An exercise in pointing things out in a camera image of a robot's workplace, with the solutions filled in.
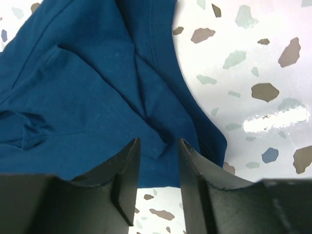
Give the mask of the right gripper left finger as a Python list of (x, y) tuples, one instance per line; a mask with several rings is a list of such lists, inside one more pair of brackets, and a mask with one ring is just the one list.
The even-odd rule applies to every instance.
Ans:
[(126, 234), (133, 225), (140, 139), (92, 170), (63, 180), (45, 174), (0, 176), (3, 234)]

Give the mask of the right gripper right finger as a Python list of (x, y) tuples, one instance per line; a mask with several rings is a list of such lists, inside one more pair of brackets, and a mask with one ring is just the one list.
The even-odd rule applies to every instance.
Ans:
[(183, 139), (178, 165), (187, 233), (311, 233), (311, 180), (250, 182), (215, 165)]

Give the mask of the blue mickey t shirt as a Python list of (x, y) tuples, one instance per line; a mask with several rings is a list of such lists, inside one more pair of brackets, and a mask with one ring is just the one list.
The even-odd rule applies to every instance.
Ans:
[(227, 142), (192, 97), (174, 0), (45, 0), (0, 54), (0, 170), (72, 179), (141, 140), (139, 186), (178, 187), (177, 140)]

